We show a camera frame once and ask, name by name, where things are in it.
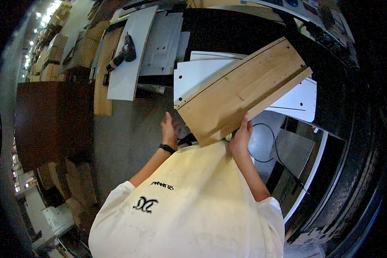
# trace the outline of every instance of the black cable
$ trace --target black cable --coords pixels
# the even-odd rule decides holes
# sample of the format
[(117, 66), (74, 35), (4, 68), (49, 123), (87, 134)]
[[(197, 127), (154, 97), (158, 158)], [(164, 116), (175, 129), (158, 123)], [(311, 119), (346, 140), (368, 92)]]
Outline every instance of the black cable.
[[(273, 138), (273, 142), (274, 142), (274, 145), (275, 145), (275, 152), (276, 152), (276, 156), (278, 157), (279, 163), (281, 163), (281, 165), (283, 165), (284, 168), (289, 172), (289, 174), (290, 174), (290, 175), (292, 176), (292, 178), (294, 179), (295, 183), (296, 183), (297, 185), (299, 185), (299, 186), (300, 186), (307, 194), (311, 195), (307, 190), (304, 189), (303, 183), (302, 183), (296, 176), (294, 176), (294, 174), (292, 174), (291, 170), (289, 170), (289, 169), (287, 168), (287, 166), (285, 166), (285, 164), (284, 164), (284, 163), (281, 161), (281, 159), (279, 158), (278, 148), (276, 147), (276, 139), (275, 139), (275, 135), (274, 135), (274, 133), (273, 133), (271, 127), (269, 127), (269, 125), (264, 124), (264, 123), (256, 123), (256, 124), (253, 125), (252, 127), (258, 126), (258, 125), (264, 125), (264, 126), (266, 126), (266, 127), (269, 128), (269, 130), (270, 130), (271, 133), (272, 133), (272, 138)], [(261, 162), (261, 163), (266, 163), (266, 162), (269, 162), (269, 161), (271, 161), (271, 160), (273, 159), (273, 157), (272, 157), (272, 158), (271, 158), (270, 160), (268, 160), (268, 161), (259, 161), (258, 159), (256, 159), (256, 158), (251, 154), (251, 152), (249, 152), (249, 154), (250, 154), (256, 161)]]

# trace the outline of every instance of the left hand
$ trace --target left hand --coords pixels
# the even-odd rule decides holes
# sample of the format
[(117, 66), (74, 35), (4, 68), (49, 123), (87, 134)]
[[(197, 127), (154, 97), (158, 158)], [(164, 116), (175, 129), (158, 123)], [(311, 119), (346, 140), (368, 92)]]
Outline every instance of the left hand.
[(172, 116), (166, 112), (165, 118), (160, 123), (162, 127), (162, 143), (169, 145), (174, 150), (178, 149), (178, 135), (172, 124)]

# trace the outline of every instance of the cordless drill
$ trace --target cordless drill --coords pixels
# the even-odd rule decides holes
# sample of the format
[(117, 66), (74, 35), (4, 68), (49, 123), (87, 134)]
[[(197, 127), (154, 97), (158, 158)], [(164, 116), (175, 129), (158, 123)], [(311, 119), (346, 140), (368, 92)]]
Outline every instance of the cordless drill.
[(127, 32), (124, 38), (124, 46), (122, 47), (122, 50), (114, 59), (109, 62), (109, 64), (106, 66), (106, 70), (108, 70), (108, 72), (111, 72), (116, 69), (123, 62), (123, 60), (125, 60), (126, 62), (131, 62), (135, 59), (135, 44), (133, 43), (131, 35), (129, 35), (129, 33)]

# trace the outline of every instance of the concrete floor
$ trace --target concrete floor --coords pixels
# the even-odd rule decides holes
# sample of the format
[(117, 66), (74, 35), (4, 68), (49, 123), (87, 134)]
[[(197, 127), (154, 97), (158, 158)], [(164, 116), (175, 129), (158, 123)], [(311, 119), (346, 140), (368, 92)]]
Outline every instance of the concrete floor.
[[(113, 101), (112, 116), (94, 117), (94, 181), (99, 205), (111, 190), (134, 176), (155, 153), (162, 141), (160, 122), (169, 111), (174, 119), (182, 121), (173, 109), (173, 91), (168, 88), (164, 95), (136, 98), (135, 101)], [(253, 123), (265, 123), (276, 134), (285, 116), (264, 111)], [(249, 150), (261, 159), (270, 159), (272, 134), (267, 127), (257, 126), (250, 141)], [(255, 162), (260, 177), (266, 183), (275, 161)]]
[(111, 190), (135, 175), (162, 142), (160, 122), (173, 109), (173, 92), (113, 101), (112, 116), (94, 117), (94, 166), (96, 196), (103, 204)]

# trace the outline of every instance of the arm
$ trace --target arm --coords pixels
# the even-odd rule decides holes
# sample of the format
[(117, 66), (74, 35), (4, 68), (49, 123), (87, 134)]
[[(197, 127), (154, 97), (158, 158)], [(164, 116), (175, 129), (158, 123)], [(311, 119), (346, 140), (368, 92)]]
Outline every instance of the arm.
[(253, 131), (252, 121), (248, 114), (242, 118), (241, 127), (236, 132), (234, 138), (229, 143), (229, 150), (235, 160), (239, 170), (245, 178), (249, 189), (256, 201), (262, 201), (270, 197), (270, 193), (264, 182), (258, 175), (258, 171), (252, 163), (248, 154), (248, 142)]
[[(172, 125), (172, 117), (168, 112), (166, 112), (166, 116), (160, 123), (160, 126), (162, 127), (163, 144), (169, 145), (172, 149), (176, 150), (178, 148), (177, 135)], [(169, 157), (169, 152), (163, 149), (158, 149), (145, 164), (145, 166), (136, 175), (134, 175), (129, 180), (129, 182), (134, 187), (138, 187), (148, 177), (150, 177), (156, 171), (156, 169), (159, 168), (159, 166), (162, 165), (162, 163), (165, 162), (165, 160), (167, 160)]]

